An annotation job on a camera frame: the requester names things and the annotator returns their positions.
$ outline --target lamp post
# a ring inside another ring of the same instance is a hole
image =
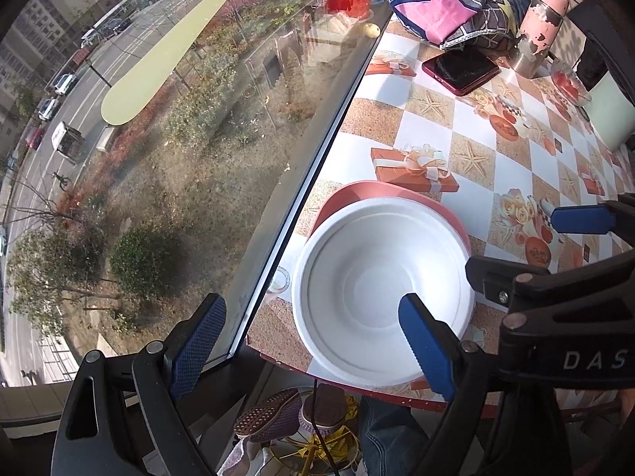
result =
[[[94,71],[94,74],[96,74],[100,79],[102,79],[104,81],[104,84],[106,84],[108,87],[112,87],[110,82],[108,82],[106,79],[104,79],[104,77],[101,75],[101,73],[99,71],[94,69],[93,63],[91,62],[90,58],[86,59],[86,63],[88,65],[88,67]]]

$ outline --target glass pane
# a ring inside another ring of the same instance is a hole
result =
[[[29,0],[0,44],[3,378],[70,380],[88,350],[135,352],[209,292],[230,296],[227,353],[388,16],[384,0]]]

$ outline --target red car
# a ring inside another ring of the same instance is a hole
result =
[[[37,150],[40,143],[42,142],[42,138],[44,137],[45,132],[46,132],[46,127],[44,125],[31,127],[31,130],[29,131],[25,139],[25,143],[27,144],[27,147],[32,148],[33,150]]]

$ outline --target shoe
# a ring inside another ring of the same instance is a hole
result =
[[[309,433],[314,434],[315,429],[311,424],[311,407],[313,406],[313,394],[304,400],[298,419],[300,425]],[[335,433],[346,419],[348,406],[344,397],[344,390],[330,384],[319,384],[316,390],[315,423],[322,436]]]
[[[263,402],[243,413],[234,425],[234,433],[252,442],[290,437],[298,431],[298,412],[302,399],[297,388],[275,393]]]

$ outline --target metal canister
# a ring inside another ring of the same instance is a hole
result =
[[[569,0],[532,0],[509,51],[510,67],[531,79],[556,39]]]

